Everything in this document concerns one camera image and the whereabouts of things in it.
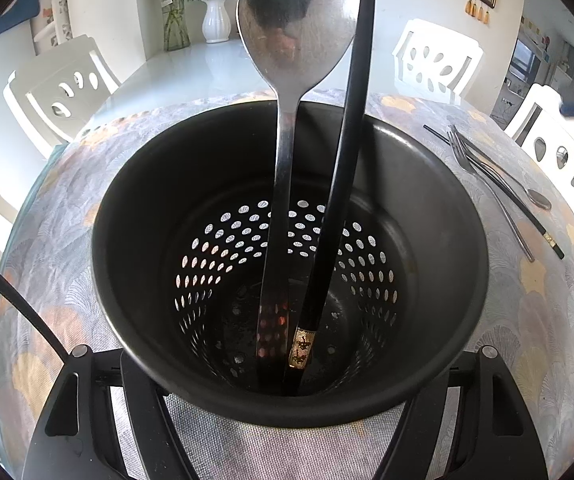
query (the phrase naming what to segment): black chopstick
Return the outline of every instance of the black chopstick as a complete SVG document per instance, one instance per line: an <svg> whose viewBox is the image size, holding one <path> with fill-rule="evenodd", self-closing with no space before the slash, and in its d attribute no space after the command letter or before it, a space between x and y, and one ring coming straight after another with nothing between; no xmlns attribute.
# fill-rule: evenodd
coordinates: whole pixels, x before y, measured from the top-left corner
<svg viewBox="0 0 574 480"><path fill-rule="evenodd" d="M327 301L329 283L343 235L360 150L369 89L375 0L360 0L353 40L345 113L338 140L331 190L320 226L318 249L307 282L301 315L294 334L283 379L283 395L295 396Z"/></svg>
<svg viewBox="0 0 574 480"><path fill-rule="evenodd" d="M436 130L434 130L430 126L427 126L426 124L423 127L428 132L431 132L433 135L438 137L440 140L442 140L443 142L445 142L446 144L449 144L451 146L449 139L447 137L443 136L443 134L438 133ZM474 144L472 144L472 142L470 142L470 140L465 139L465 143L470 148L472 148L472 149L476 150L478 153L482 154L482 152ZM518 206L518 208L525 214L525 216L534 225L534 227L543 236L543 238L545 238L545 240L547 241L547 244L554 250L554 252L557 254L558 258L560 258L562 260L564 258L563 250L556 243L556 241L552 238L552 236L547 232L547 230L545 229L543 224L541 224L539 222L539 220L536 218L534 213L532 213L531 210L525 205L525 203L518 198L518 196L516 195L514 190L511 188L507 189L507 186L505 186L504 183L502 183L500 180L498 180L496 178L496 176L493 175L493 173L491 173L486 167L484 167L482 164L480 164L480 162L478 161L478 159L476 157L469 157L469 160L472 162L472 164L475 165L475 167L478 168L478 170L482 171L491 181L493 181L493 183L496 184L496 186L498 186L500 188L500 190L502 190L502 192L505 193L505 195L507 195L512 200L513 203L515 203L516 206Z"/></svg>

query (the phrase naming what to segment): vase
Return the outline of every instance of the vase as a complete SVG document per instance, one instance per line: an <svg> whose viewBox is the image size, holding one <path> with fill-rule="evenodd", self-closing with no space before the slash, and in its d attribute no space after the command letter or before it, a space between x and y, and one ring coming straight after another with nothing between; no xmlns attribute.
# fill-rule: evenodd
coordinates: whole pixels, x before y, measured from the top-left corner
<svg viewBox="0 0 574 480"><path fill-rule="evenodd" d="M231 21L225 0L203 0L207 4L207 12L203 20L203 36L207 43L221 43L229 39Z"/></svg>
<svg viewBox="0 0 574 480"><path fill-rule="evenodd" d="M166 52L190 46L185 22L185 0L160 0L163 12L163 47Z"/></svg>

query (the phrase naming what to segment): black container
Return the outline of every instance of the black container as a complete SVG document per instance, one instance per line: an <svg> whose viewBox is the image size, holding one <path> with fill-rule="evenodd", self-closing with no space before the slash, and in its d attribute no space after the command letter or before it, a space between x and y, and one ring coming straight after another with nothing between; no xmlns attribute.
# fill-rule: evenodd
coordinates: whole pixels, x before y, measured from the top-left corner
<svg viewBox="0 0 574 480"><path fill-rule="evenodd" d="M303 103L290 213L291 328L333 170L342 108ZM429 150L369 118L325 312L298 397L257 393L259 286L275 102L172 126L118 173L93 232L100 301L127 351L189 402L243 422L341 424L412 397L462 350L488 280L484 230Z"/></svg>

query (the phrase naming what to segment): gold band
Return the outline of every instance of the gold band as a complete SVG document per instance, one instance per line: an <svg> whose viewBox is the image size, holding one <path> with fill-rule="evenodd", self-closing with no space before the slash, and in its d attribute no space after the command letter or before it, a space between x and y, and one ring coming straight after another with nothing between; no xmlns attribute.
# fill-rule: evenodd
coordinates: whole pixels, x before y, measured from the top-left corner
<svg viewBox="0 0 574 480"><path fill-rule="evenodd" d="M556 241L551 237L551 235L549 233L545 233L543 234L543 236L545 237L545 240L549 243L549 245L551 245L551 247L555 247Z"/></svg>
<svg viewBox="0 0 574 480"><path fill-rule="evenodd" d="M297 328L293 336L291 352L289 352L289 367L303 370L307 365L307 359L314 343L316 332L309 332L302 328Z"/></svg>

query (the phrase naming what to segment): clear glass vase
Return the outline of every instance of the clear glass vase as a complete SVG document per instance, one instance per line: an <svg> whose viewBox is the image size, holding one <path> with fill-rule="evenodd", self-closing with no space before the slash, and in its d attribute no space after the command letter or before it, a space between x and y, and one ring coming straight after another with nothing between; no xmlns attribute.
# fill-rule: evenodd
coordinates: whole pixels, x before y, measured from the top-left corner
<svg viewBox="0 0 574 480"><path fill-rule="evenodd" d="M166 52L190 46L185 22L185 0L160 0L163 12L163 46Z"/></svg>

